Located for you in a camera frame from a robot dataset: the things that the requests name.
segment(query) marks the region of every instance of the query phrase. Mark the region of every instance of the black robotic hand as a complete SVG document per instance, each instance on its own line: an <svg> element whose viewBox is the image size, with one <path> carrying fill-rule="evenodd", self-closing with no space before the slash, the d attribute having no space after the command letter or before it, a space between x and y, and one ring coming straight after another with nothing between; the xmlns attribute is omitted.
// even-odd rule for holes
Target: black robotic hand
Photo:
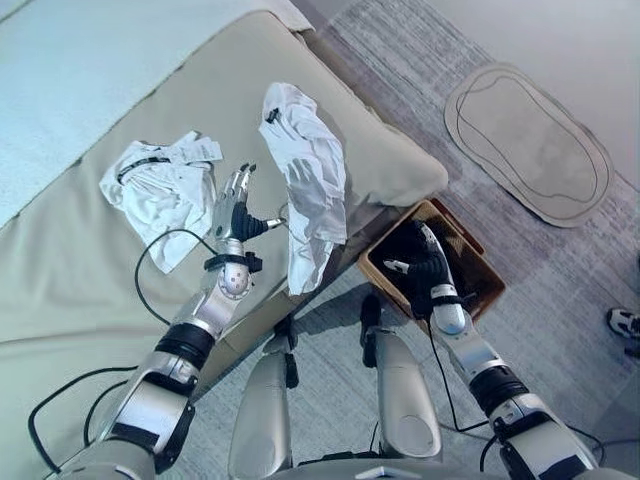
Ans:
<svg viewBox="0 0 640 480"><path fill-rule="evenodd" d="M454 285L447 258L440 242L424 222L414 220L411 227L415 232L421 250L412 263L398 260L385 260L384 265L396 272L407 275L416 292L412 298L411 309L416 318L428 317L433 308L432 289L440 285Z"/></svg>
<svg viewBox="0 0 640 480"><path fill-rule="evenodd" d="M213 208L212 234L216 240L245 242L284 223L282 218L258 220L247 210L249 179L255 170L256 165L245 163L231 174L219 193Z"/></svg>

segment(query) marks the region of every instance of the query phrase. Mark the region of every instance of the shoe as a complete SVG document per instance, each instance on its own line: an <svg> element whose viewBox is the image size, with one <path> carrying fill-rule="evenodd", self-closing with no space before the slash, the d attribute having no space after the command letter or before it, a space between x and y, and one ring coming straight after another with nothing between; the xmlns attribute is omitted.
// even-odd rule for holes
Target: shoe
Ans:
<svg viewBox="0 0 640 480"><path fill-rule="evenodd" d="M640 340L640 315L621 308L607 313L607 325L613 333L631 340Z"/></svg>

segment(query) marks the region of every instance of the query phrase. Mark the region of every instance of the white bedsheet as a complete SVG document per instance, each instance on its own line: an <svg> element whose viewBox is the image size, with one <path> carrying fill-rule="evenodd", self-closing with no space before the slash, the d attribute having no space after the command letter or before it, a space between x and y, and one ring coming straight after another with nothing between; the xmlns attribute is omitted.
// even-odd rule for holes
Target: white bedsheet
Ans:
<svg viewBox="0 0 640 480"><path fill-rule="evenodd" d="M311 28L288 0L34 0L0 22L0 228L193 51L256 10Z"/></svg>

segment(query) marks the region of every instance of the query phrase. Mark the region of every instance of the beige rug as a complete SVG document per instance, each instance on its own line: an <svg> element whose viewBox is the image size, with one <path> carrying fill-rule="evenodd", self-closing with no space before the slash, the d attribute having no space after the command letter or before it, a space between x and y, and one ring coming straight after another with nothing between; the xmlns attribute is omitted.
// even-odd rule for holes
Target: beige rug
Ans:
<svg viewBox="0 0 640 480"><path fill-rule="evenodd" d="M463 152L552 225L582 225L613 181L602 144L512 65L469 75L449 96L445 122Z"/></svg>

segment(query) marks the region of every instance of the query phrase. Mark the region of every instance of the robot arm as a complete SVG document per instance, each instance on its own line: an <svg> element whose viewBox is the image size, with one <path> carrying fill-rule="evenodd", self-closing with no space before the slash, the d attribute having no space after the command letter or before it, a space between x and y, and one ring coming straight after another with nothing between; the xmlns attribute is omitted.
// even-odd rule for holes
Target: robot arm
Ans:
<svg viewBox="0 0 640 480"><path fill-rule="evenodd" d="M242 242L282 223L259 221L246 207L255 166L234 172L214 207L214 248L202 289L178 312L167 333L120 391L96 442L69 460L60 478L155 478L177 459L195 409L190 402L215 342L230 325L262 260Z"/></svg>
<svg viewBox="0 0 640 480"><path fill-rule="evenodd" d="M427 321L432 335L446 347L458 375L489 418L510 476L573 478L598 468L590 450L478 334L461 306L440 243L426 225L416 226L424 238L427 260L417 265L387 260L385 265L413 276L429 292L432 313Z"/></svg>

